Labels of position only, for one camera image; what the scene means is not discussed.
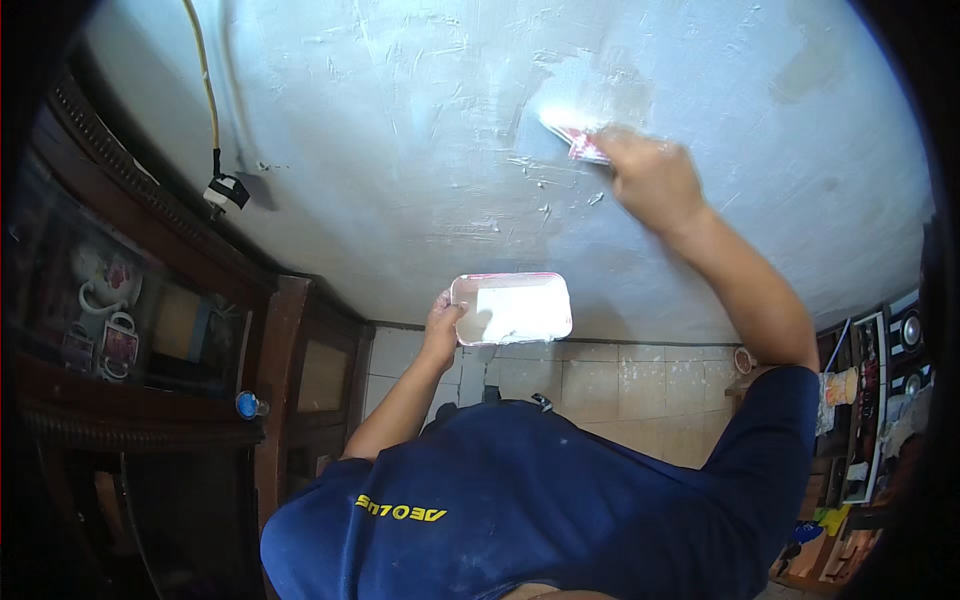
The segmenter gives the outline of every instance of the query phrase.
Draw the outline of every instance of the right hand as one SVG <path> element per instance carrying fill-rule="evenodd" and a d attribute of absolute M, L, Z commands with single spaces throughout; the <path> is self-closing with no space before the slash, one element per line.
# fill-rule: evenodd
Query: right hand
<path fill-rule="evenodd" d="M 661 237 L 680 234 L 709 207 L 686 148 L 607 127 L 593 138 L 613 165 L 613 194 Z"/>

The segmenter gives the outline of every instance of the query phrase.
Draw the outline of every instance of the wall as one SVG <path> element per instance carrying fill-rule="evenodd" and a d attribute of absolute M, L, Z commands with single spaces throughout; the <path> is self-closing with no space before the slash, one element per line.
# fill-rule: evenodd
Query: wall
<path fill-rule="evenodd" d="M 569 284 L 575 336 L 735 339 L 706 285 L 612 200 L 609 174 L 565 158 L 536 121 L 546 106 L 687 144 L 708 200 L 819 326 L 917 282 L 924 149 L 845 4 L 196 4 L 224 167 L 257 192 L 225 218 L 367 318 L 422 323 L 460 274 L 547 270 Z M 109 0 L 85 41 L 202 190 L 209 119 L 180 1 Z"/>

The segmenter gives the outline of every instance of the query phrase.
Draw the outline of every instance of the left hand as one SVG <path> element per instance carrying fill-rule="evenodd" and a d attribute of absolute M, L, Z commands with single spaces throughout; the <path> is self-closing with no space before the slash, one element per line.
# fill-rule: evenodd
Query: left hand
<path fill-rule="evenodd" d="M 426 331 L 418 360 L 433 365 L 444 372 L 453 366 L 453 351 L 457 349 L 457 333 L 454 325 L 467 314 L 467 303 L 450 303 L 450 290 L 443 290 L 433 302 L 426 317 Z"/>

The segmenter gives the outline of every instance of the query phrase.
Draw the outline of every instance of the person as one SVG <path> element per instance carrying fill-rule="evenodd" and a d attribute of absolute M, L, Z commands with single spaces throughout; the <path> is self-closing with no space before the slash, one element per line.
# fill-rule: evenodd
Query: person
<path fill-rule="evenodd" d="M 339 462 L 281 507 L 261 558 L 283 598 L 753 598 L 789 540 L 813 451 L 814 331 L 789 284 L 707 204 L 686 150 L 596 143 L 626 210 L 699 272 L 766 366 L 700 469 L 526 401 L 418 437 L 464 314 L 441 295 L 420 354 Z"/>

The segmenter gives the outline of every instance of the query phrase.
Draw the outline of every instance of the blue t-shirt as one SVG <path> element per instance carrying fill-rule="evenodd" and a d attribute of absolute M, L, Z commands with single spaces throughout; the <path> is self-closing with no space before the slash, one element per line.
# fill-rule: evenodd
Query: blue t-shirt
<path fill-rule="evenodd" d="M 809 477 L 817 376 L 762 375 L 703 468 L 526 402 L 459 411 L 375 463 L 328 466 L 263 531 L 292 598 L 499 598 L 523 583 L 614 598 L 753 598 Z"/>

